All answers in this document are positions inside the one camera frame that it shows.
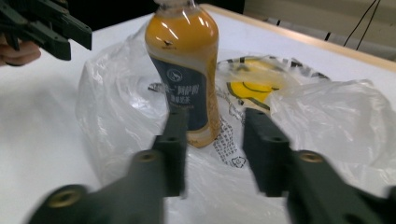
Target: white table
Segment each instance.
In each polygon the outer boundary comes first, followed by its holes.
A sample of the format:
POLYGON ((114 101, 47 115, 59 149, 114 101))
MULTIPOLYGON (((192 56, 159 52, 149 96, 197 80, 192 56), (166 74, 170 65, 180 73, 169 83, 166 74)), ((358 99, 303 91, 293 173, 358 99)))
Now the white table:
MULTIPOLYGON (((368 78, 396 106, 396 63, 204 7, 219 26, 221 49, 294 57, 332 80, 368 78)), ((76 120, 79 78, 86 60, 123 41, 150 17, 94 32, 91 51, 71 41, 70 62, 43 51, 34 63, 0 68, 0 223, 25 223, 42 197, 60 186, 101 187, 76 120)))

